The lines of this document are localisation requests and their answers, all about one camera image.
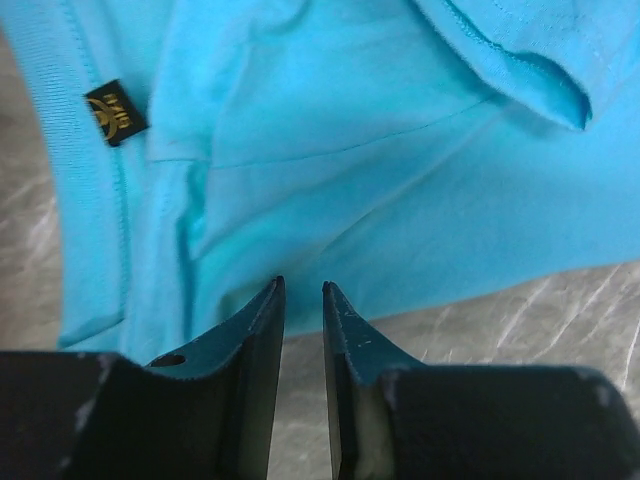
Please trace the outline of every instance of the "fabric fold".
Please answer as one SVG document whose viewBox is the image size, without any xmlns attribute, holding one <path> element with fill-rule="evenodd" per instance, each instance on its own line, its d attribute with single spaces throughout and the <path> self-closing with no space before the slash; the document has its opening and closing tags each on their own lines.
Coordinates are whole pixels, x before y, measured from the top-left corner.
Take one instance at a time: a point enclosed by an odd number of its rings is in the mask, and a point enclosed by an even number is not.
<svg viewBox="0 0 640 480">
<path fill-rule="evenodd" d="M 597 119 L 640 61 L 640 1 L 416 0 L 489 85 L 572 129 Z"/>
</svg>

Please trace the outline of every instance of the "black label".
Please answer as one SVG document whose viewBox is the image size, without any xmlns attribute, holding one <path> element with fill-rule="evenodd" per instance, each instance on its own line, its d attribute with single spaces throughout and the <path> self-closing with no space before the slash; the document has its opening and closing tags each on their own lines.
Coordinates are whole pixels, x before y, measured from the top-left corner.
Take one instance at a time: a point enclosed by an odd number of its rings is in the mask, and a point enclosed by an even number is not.
<svg viewBox="0 0 640 480">
<path fill-rule="evenodd" d="M 118 80 L 105 83 L 85 97 L 104 137 L 112 147 L 119 146 L 122 140 L 148 127 Z"/>
</svg>

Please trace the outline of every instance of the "t-shirt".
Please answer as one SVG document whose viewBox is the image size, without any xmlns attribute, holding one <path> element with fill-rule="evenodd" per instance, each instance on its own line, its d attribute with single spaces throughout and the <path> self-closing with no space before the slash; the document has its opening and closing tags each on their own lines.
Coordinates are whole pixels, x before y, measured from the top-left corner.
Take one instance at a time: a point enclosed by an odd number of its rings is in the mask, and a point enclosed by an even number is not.
<svg viewBox="0 0 640 480">
<path fill-rule="evenodd" d="M 63 235 L 60 347 L 147 362 L 287 282 L 369 319 L 640 257 L 640 1 L 3 0 Z M 85 95 L 149 128 L 110 146 Z"/>
</svg>

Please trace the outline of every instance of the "seam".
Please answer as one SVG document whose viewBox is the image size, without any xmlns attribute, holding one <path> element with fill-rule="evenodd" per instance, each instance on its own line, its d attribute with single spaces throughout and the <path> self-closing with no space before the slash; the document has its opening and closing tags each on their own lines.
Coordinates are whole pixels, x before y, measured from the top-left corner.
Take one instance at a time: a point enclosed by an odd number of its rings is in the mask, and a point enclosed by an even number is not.
<svg viewBox="0 0 640 480">
<path fill-rule="evenodd" d="M 501 47 L 500 45 L 496 44 L 495 42 L 492 42 L 488 38 L 482 38 L 481 35 L 479 35 L 478 33 L 473 31 L 473 29 L 469 26 L 469 22 L 465 21 L 465 19 L 463 18 L 462 13 L 456 7 L 451 5 L 451 2 L 449 0 L 441 0 L 441 1 L 443 3 L 444 7 L 447 10 L 449 10 L 449 13 L 454 17 L 456 23 L 458 24 L 458 27 L 460 27 L 462 32 L 469 39 L 473 40 L 478 45 L 488 46 L 492 50 L 495 50 L 496 52 L 507 56 L 509 59 L 513 60 L 514 62 L 516 62 L 518 64 L 521 64 L 522 66 L 524 66 L 524 67 L 526 67 L 528 69 L 537 71 L 538 73 L 540 73 L 546 79 L 553 80 L 554 82 L 560 84 L 563 87 L 567 86 L 567 82 L 566 82 L 566 80 L 564 78 L 552 77 L 546 70 L 543 70 L 538 65 L 535 65 L 533 63 L 529 63 L 529 62 L 527 62 L 525 60 L 522 60 L 521 58 L 518 58 L 518 56 L 516 56 L 515 54 L 509 52 L 508 50 L 505 50 L 503 47 Z"/>
<path fill-rule="evenodd" d="M 434 120 L 432 122 L 429 122 L 425 125 L 420 125 L 419 127 L 415 127 L 415 128 L 411 128 L 408 130 L 402 130 L 399 132 L 393 132 L 390 133 L 388 135 L 382 136 L 382 137 L 377 137 L 374 138 L 372 140 L 367 140 L 366 142 L 362 142 L 356 145 L 352 145 L 349 147 L 345 147 L 339 150 L 333 150 L 330 152 L 326 152 L 326 153 L 314 153 L 311 155 L 306 155 L 304 157 L 294 157 L 294 158 L 285 158 L 283 160 L 269 160 L 266 162 L 249 162 L 249 163 L 243 163 L 243 164 L 239 164 L 239 165 L 211 165 L 211 169 L 212 170 L 232 170 L 232 169 L 236 169 L 236 168 L 251 168 L 251 167 L 259 167 L 259 166 L 264 166 L 264 165 L 272 165 L 272 164 L 280 164 L 280 163 L 291 163 L 291 162 L 300 162 L 300 161 L 304 161 L 304 160 L 311 160 L 311 159 L 315 159 L 315 158 L 321 158 L 321 157 L 330 157 L 333 155 L 340 155 L 342 153 L 346 153 L 349 152 L 350 150 L 355 150 L 358 149 L 360 147 L 366 147 L 378 142 L 384 142 L 386 140 L 389 140 L 391 138 L 394 137 L 400 137 L 402 135 L 410 135 L 412 133 L 416 133 L 419 132 L 420 130 L 424 130 L 426 128 L 429 127 L 433 127 L 435 125 L 438 125 L 441 122 L 444 122 L 446 120 L 449 120 L 457 115 L 463 114 L 469 110 L 472 110 L 473 108 L 482 105 L 484 103 L 490 102 L 498 97 L 501 97 L 502 94 L 500 92 L 494 92 L 491 95 L 488 95 L 487 97 L 477 101 L 476 103 L 474 103 L 473 105 L 469 105 L 468 107 L 463 108 L 462 110 L 458 110 L 456 112 L 450 113 L 448 115 L 445 115 L 444 117 L 440 117 L 437 120 Z M 161 163 L 161 162 L 173 162 L 174 160 L 158 160 L 157 162 L 154 163 Z"/>
</svg>

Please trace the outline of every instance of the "gray marble countertop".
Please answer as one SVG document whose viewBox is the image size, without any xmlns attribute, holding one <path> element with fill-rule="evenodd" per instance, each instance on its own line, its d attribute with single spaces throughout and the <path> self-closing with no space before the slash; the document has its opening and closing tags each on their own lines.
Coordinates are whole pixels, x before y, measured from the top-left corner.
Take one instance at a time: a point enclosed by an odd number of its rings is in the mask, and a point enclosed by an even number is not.
<svg viewBox="0 0 640 480">
<path fill-rule="evenodd" d="M 53 348 L 60 240 L 47 156 L 0 41 L 0 348 Z M 571 363 L 604 371 L 640 418 L 640 263 L 555 275 L 374 323 L 434 363 Z M 330 478 L 322 338 L 285 342 L 270 478 Z"/>
</svg>

